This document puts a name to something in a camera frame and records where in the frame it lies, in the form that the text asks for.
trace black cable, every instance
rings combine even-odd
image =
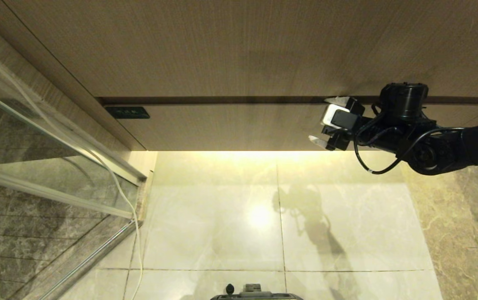
[[[389,133],[390,131],[398,131],[399,133],[401,132],[400,129],[397,128],[397,127],[389,127],[389,128],[387,128],[387,129],[383,129],[382,131],[380,131],[377,135],[375,135],[375,136],[372,137],[370,140],[368,140],[368,142],[359,144],[359,146],[370,146],[371,144],[373,144],[374,142],[376,142],[376,140],[378,140],[378,138],[382,137],[382,136],[385,135],[386,133]]]
[[[380,122],[380,120],[385,116],[385,114],[387,114],[387,110],[385,109],[385,106],[384,106],[384,108],[381,109],[381,112],[376,117],[374,117],[372,120],[370,120],[370,122],[366,123],[365,126],[361,127],[357,131],[357,133],[354,135],[354,144],[355,144],[355,141],[358,140],[361,133],[363,133],[365,130],[368,130],[374,124]]]
[[[357,157],[357,160],[359,161],[359,163],[363,166],[363,168],[367,172],[375,174],[375,175],[380,175],[380,174],[387,173],[387,172],[391,171],[394,167],[396,167],[396,165],[399,164],[402,161],[404,156],[406,156],[411,151],[411,149],[414,148],[414,146],[418,142],[420,142],[420,140],[427,137],[428,135],[431,135],[432,133],[440,133],[440,132],[443,132],[443,131],[461,131],[461,130],[464,130],[464,129],[465,129],[464,127],[443,127],[443,128],[431,129],[429,131],[426,131],[425,133],[422,133],[416,140],[413,141],[413,143],[409,146],[409,148],[407,148],[407,150],[405,150],[404,154],[399,156],[399,158],[397,158],[393,163],[391,163],[391,165],[389,165],[389,167],[386,167],[385,169],[383,169],[381,171],[373,171],[373,170],[369,169],[369,167],[367,167],[367,165],[365,165],[365,162],[363,162],[363,160],[361,159],[361,156],[359,156],[359,150],[357,149],[357,136],[353,137],[353,150],[355,152],[355,157]]]
[[[336,133],[349,133],[349,134],[352,134],[352,132],[347,129],[347,128],[337,128],[335,129],[334,131],[330,131],[327,133],[327,135],[330,135],[330,136],[333,136],[334,134]]]

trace beige marble wall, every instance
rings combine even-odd
[[[402,167],[445,300],[478,300],[478,167],[423,176]]]

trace gray marble tile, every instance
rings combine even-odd
[[[102,218],[0,216],[0,235],[78,239],[101,221]]]
[[[16,133],[33,133],[34,130],[31,129],[24,122],[10,116],[9,114],[4,114],[2,117],[2,122],[5,126],[0,127],[0,135],[14,135]]]
[[[28,260],[54,260],[77,239],[43,239],[0,236],[0,256]]]
[[[50,262],[46,260],[22,260],[0,257],[0,280],[27,283]]]
[[[0,164],[62,158],[71,155],[77,155],[77,153],[64,148],[0,148]]]
[[[0,185],[0,197],[10,197],[19,199],[41,199],[39,196],[27,194],[27,192],[21,192],[19,190],[13,190]]]
[[[18,197],[0,197],[0,215],[69,218],[104,218],[107,216],[106,213],[25,193]]]
[[[10,298],[18,289],[22,288],[24,283],[0,280],[0,298]]]
[[[0,135],[0,149],[18,148],[63,148],[59,142],[50,139],[39,132],[26,132],[22,134],[8,133]]]
[[[109,173],[80,156],[0,165],[0,171],[95,203],[113,205],[117,197]]]
[[[443,298],[478,299],[478,167],[429,177],[403,171]]]
[[[56,284],[69,271],[75,268],[80,262],[87,258],[87,256],[96,250],[102,243],[107,241],[119,228],[126,225],[125,218],[109,216],[104,222],[101,222],[93,228],[92,232],[82,237],[78,243],[75,243],[56,260],[49,264],[42,272],[37,274],[32,281],[29,281],[25,287],[18,291],[14,299],[34,300],[40,298],[48,289]],[[77,278],[85,274],[97,262],[100,256],[92,259],[85,267],[77,271],[76,275],[65,283],[64,287],[58,288],[54,291],[49,299],[57,299],[66,288],[77,281]]]

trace wooden cabinet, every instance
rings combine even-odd
[[[112,134],[148,150],[316,149],[307,135],[319,133],[321,105],[173,97],[371,96],[404,81],[431,97],[478,97],[477,0],[0,0],[0,33]],[[139,102],[150,120],[120,120],[129,135],[100,107],[107,97],[162,103]],[[478,125],[478,105],[426,113]]]
[[[148,150],[320,150],[325,104],[145,105],[147,120],[119,120]],[[478,105],[427,105],[442,126],[478,116]]]

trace marble wall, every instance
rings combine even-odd
[[[403,167],[445,300],[478,300],[478,167],[423,176]]]
[[[0,164],[78,155],[22,121],[3,114],[0,118]]]
[[[0,299],[8,299],[108,215],[0,186]]]

